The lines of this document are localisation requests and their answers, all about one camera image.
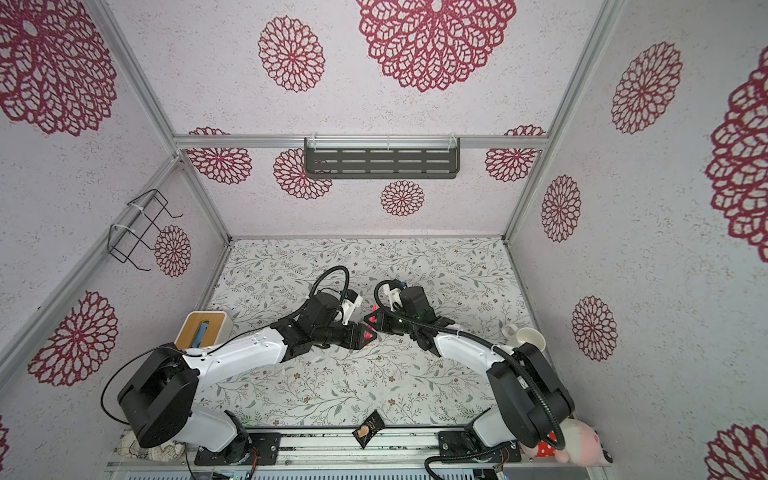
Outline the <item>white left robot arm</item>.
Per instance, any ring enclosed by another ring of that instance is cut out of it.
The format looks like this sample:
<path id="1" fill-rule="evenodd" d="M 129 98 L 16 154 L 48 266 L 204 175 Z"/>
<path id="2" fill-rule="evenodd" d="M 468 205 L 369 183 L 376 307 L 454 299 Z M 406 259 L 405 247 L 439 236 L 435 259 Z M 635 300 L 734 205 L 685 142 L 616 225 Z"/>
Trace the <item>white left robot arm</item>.
<path id="1" fill-rule="evenodd" d="M 375 331 L 358 322 L 302 328 L 285 319 L 219 346 L 181 351 L 167 343 L 149 354 L 117 401 L 141 448 L 188 443 L 213 454 L 221 464 L 235 464 L 251 453 L 249 433 L 233 412 L 198 405 L 199 393 L 241 373 L 303 355 L 314 346 L 360 350 L 376 338 Z"/>

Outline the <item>pink highlighter pen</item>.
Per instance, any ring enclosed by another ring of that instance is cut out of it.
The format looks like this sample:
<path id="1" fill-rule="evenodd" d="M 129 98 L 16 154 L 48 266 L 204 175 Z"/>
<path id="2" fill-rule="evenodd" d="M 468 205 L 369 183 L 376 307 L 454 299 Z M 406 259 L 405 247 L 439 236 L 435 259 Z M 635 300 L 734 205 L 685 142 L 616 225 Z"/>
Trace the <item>pink highlighter pen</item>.
<path id="1" fill-rule="evenodd" d="M 379 307 L 378 306 L 374 306 L 372 308 L 372 311 L 363 318 L 363 321 L 365 322 L 365 324 L 369 328 L 372 328 L 374 330 L 378 330 Z"/>

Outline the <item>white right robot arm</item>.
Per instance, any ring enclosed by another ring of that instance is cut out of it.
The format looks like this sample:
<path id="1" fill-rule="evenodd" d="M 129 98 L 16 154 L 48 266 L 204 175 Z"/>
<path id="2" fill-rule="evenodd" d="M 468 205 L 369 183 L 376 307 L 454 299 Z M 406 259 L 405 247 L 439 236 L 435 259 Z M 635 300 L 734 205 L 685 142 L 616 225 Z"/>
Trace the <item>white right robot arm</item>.
<path id="1" fill-rule="evenodd" d="M 495 404 L 468 426 L 480 445 L 515 441 L 533 448 L 544 442 L 558 451 L 566 448 L 562 423 L 573 413 L 574 402 L 535 345 L 494 344 L 442 316 L 428 323 L 378 309 L 364 321 L 379 333 L 408 336 L 423 350 L 486 378 Z"/>

